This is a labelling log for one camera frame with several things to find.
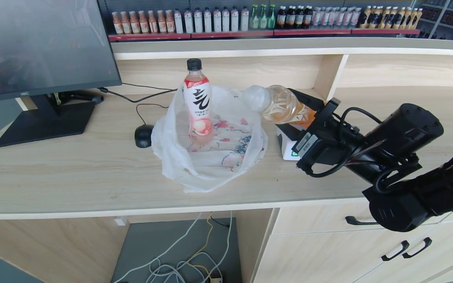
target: red label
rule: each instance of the red label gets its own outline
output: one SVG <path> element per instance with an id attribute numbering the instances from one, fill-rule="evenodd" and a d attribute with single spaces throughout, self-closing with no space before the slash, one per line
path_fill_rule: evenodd
<path id="1" fill-rule="evenodd" d="M 194 86 L 200 86 L 201 84 L 208 83 L 209 79 L 205 78 L 198 82 L 193 82 L 185 79 L 186 88 L 193 88 Z"/>

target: plastic bag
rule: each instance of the plastic bag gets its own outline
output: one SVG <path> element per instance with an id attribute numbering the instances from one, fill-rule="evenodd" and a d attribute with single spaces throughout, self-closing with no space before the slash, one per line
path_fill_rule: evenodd
<path id="1" fill-rule="evenodd" d="M 178 90 L 167 114 L 151 134 L 153 152 L 162 160 L 162 174 L 185 185 L 185 192 L 209 192 L 240 176 L 263 158 L 268 138 L 261 117 L 238 95 L 241 91 L 212 86 L 214 139 L 200 147 L 188 136 L 189 119 Z"/>

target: green bottle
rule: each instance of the green bottle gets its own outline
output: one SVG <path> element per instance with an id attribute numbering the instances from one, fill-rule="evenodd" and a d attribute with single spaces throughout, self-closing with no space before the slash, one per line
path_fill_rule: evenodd
<path id="1" fill-rule="evenodd" d="M 261 5 L 261 11 L 260 11 L 260 29 L 266 29 L 267 28 L 267 5 L 262 4 Z"/>
<path id="2" fill-rule="evenodd" d="M 275 4 L 270 5 L 270 11 L 268 14 L 270 16 L 268 17 L 267 27 L 273 30 L 275 27 Z"/>
<path id="3" fill-rule="evenodd" d="M 259 28 L 260 25 L 260 17 L 257 15 L 258 5 L 253 5 L 253 9 L 251 11 L 251 18 L 249 19 L 249 28 L 252 30 L 256 30 Z"/>

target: bottle cap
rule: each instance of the bottle cap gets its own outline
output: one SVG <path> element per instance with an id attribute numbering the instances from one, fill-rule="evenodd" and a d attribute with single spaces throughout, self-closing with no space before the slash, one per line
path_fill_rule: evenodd
<path id="1" fill-rule="evenodd" d="M 263 86 L 255 85 L 246 88 L 240 98 L 252 111 L 257 112 L 265 110 L 270 103 L 270 93 Z"/>
<path id="2" fill-rule="evenodd" d="M 188 70 L 191 70 L 191 71 L 202 70 L 202 61 L 197 58 L 188 59 L 186 61 L 186 66 L 187 66 Z"/>

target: cabinet handle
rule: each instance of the cabinet handle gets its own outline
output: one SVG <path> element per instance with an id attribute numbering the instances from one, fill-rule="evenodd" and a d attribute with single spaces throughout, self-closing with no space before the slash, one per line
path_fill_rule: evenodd
<path id="1" fill-rule="evenodd" d="M 430 237 L 427 237 L 426 239 L 424 239 L 424 247 L 422 249 L 420 249 L 419 251 L 417 251 L 416 253 L 410 255 L 408 253 L 404 253 L 403 254 L 403 257 L 404 258 L 411 258 L 411 257 L 414 257 L 416 255 L 418 255 L 421 251 L 427 249 L 431 244 L 433 243 L 433 240 L 431 240 Z"/>
<path id="2" fill-rule="evenodd" d="M 354 216 L 346 216 L 345 221 L 351 225 L 377 225 L 378 222 L 360 222 Z"/>
<path id="3" fill-rule="evenodd" d="M 397 252 L 392 257 L 387 257 L 386 255 L 383 255 L 381 257 L 382 261 L 390 261 L 390 260 L 392 260 L 393 258 L 399 256 L 402 252 L 406 251 L 409 246 L 410 246 L 410 243 L 407 240 L 404 240 L 403 242 L 401 242 L 401 251 Z"/>

